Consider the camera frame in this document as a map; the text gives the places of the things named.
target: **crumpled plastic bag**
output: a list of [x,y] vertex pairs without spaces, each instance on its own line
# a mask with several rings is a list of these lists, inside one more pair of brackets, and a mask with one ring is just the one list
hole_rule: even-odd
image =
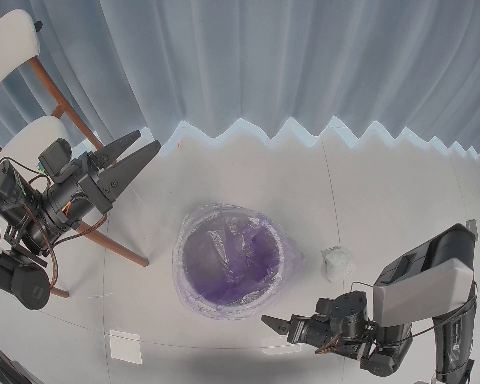
[[194,209],[173,250],[180,301],[216,319],[244,319],[271,305],[304,262],[297,243],[259,212],[226,204]]
[[353,257],[339,247],[322,250],[322,256],[331,283],[339,283],[355,270]]

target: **white chair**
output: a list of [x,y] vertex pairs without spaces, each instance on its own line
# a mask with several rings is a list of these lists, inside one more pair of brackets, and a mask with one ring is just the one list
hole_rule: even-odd
[[[40,53],[40,44],[34,22],[27,12],[15,10],[0,18],[0,52],[0,82],[19,65],[27,61],[58,102],[51,116],[44,116],[35,120],[16,134],[0,152],[1,158],[11,157],[26,167],[35,170],[39,163],[38,156],[50,144],[59,138],[64,138],[67,141],[70,139],[65,126],[59,120],[63,113],[67,113],[75,125],[97,149],[103,148],[103,145],[73,110],[70,103],[68,103],[55,83],[53,83],[38,60],[37,55]],[[21,167],[15,166],[15,169],[26,180],[30,180],[34,176],[31,172]],[[36,181],[38,184],[34,185],[35,189],[40,189],[39,187],[43,183],[42,179]],[[6,221],[0,217],[2,234],[5,233],[6,227]],[[88,228],[90,228],[89,225],[82,223],[77,232],[83,232]],[[137,255],[98,231],[94,231],[86,235],[86,237],[141,266],[148,265],[146,258]],[[67,298],[69,295],[68,292],[56,288],[53,288],[51,293],[64,298]]]

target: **blue-gray curtain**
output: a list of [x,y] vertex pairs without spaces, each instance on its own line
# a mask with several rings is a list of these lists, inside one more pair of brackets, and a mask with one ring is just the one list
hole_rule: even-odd
[[[181,120],[273,137],[292,116],[318,135],[337,116],[357,137],[376,120],[480,152],[479,1],[0,1],[15,8],[43,22],[40,60],[105,143],[143,127],[165,143]],[[0,146],[55,107],[28,66],[2,86]]]

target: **white cushion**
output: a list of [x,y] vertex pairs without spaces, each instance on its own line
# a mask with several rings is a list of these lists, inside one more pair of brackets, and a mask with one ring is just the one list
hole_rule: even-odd
[[[0,157],[11,157],[26,167],[36,170],[38,156],[59,138],[70,141],[63,123],[56,117],[44,116],[28,124],[16,134],[0,152]],[[27,181],[35,176],[16,164],[14,166]]]
[[40,54],[40,43],[30,15],[22,9],[0,18],[0,82],[15,68]]

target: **gray floor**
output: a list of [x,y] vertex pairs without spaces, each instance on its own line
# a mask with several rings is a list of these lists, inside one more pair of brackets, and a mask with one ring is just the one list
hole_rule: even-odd
[[[0,292],[0,348],[45,384],[428,382],[433,333],[415,339],[400,371],[381,379],[355,361],[315,356],[308,346],[267,354],[263,346],[276,334],[260,315],[214,321],[177,298],[172,248],[184,216],[203,204],[259,210],[298,241],[307,256],[302,280],[265,312],[285,318],[313,314],[319,297],[349,291],[354,280],[373,283],[404,252],[456,222],[480,220],[480,160],[471,153],[415,146],[406,134],[387,145],[385,133],[374,131],[352,149],[337,131],[326,129],[313,148],[289,131],[281,145],[238,131],[213,148],[185,134],[117,200],[102,228],[150,265],[141,268],[86,239],[59,246],[58,287],[71,297],[52,297],[43,311],[31,312]],[[98,218],[92,213],[86,221]],[[321,249],[335,245],[357,265],[339,284],[325,279],[321,260]],[[414,324],[414,332],[430,324]],[[477,343],[479,329],[477,322]],[[127,343],[140,344],[141,365],[111,357],[118,352],[110,348],[112,331],[139,336]]]

